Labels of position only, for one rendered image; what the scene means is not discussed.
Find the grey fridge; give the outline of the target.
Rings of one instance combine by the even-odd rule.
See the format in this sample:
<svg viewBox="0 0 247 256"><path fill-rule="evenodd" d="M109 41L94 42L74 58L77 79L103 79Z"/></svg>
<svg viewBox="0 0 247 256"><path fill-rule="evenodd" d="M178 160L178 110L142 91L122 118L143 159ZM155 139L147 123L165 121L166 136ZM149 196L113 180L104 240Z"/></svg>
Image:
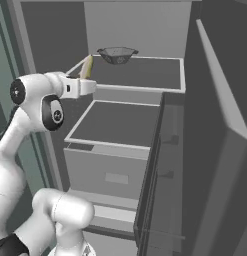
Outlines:
<svg viewBox="0 0 247 256"><path fill-rule="evenodd" d="M183 60L192 6L190 2L155 0L11 0L9 8L26 73L62 71L77 75L82 58L100 56L97 50L107 47L139 51L131 57ZM69 143L65 137L94 100L160 106L164 92L97 83L95 93L63 100L64 123L45 136L56 187L95 206L95 218L84 235L97 256L137 255L133 226L139 199L73 190L64 150L91 151L94 146L107 145Z"/></svg>

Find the white-rimmed grey fridge shelf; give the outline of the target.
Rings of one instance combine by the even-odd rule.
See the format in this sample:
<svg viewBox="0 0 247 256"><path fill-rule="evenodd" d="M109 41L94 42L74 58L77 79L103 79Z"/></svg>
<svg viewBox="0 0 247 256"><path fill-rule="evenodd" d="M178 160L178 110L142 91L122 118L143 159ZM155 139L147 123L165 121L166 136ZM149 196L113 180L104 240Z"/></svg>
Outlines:
<svg viewBox="0 0 247 256"><path fill-rule="evenodd" d="M185 92L183 60L133 56L126 64L112 65L94 55L91 79L100 86L141 90Z"/></svg>
<svg viewBox="0 0 247 256"><path fill-rule="evenodd" d="M69 143L148 149L159 113L155 104L94 100L65 137Z"/></svg>

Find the dark grey door bin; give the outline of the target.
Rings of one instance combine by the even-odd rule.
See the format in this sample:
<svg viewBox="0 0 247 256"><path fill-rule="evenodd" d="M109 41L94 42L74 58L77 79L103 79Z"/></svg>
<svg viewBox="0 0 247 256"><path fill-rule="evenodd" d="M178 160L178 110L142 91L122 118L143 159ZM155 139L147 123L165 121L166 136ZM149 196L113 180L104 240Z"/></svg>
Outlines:
<svg viewBox="0 0 247 256"><path fill-rule="evenodd" d="M188 256L183 230L185 96L161 97L137 207L137 256Z"/></svg>

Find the grey fridge drawer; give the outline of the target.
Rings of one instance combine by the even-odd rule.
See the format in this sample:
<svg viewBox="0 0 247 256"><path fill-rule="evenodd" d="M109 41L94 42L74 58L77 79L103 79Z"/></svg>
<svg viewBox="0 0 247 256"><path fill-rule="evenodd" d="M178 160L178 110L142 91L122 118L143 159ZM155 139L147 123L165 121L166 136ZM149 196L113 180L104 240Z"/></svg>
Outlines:
<svg viewBox="0 0 247 256"><path fill-rule="evenodd" d="M70 187L138 200L150 148L94 146L91 151L64 150Z"/></svg>

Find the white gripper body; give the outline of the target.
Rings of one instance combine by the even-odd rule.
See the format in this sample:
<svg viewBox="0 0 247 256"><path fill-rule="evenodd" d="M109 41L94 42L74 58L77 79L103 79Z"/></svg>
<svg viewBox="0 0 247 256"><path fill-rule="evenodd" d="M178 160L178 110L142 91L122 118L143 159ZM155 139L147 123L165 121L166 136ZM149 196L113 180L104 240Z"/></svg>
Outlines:
<svg viewBox="0 0 247 256"><path fill-rule="evenodd" d="M93 80L81 79L80 80L80 96L93 94L96 91L97 83Z"/></svg>

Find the dark grey colander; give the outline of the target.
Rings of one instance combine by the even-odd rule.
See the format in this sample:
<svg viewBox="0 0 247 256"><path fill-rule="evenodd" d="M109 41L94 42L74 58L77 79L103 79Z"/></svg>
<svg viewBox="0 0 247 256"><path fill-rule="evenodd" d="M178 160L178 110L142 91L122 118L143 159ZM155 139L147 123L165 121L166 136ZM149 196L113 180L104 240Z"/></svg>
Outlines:
<svg viewBox="0 0 247 256"><path fill-rule="evenodd" d="M139 53L138 50L128 47L107 47L98 49L97 52L109 64L126 64L132 55Z"/></svg>

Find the grey fridge door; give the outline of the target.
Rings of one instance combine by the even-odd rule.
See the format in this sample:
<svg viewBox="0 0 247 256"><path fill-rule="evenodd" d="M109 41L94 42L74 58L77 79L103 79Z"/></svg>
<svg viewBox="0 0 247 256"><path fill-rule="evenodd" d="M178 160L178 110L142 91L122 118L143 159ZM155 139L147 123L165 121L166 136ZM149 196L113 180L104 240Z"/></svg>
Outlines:
<svg viewBox="0 0 247 256"><path fill-rule="evenodd" d="M247 256L247 0L193 4L184 59L184 256Z"/></svg>

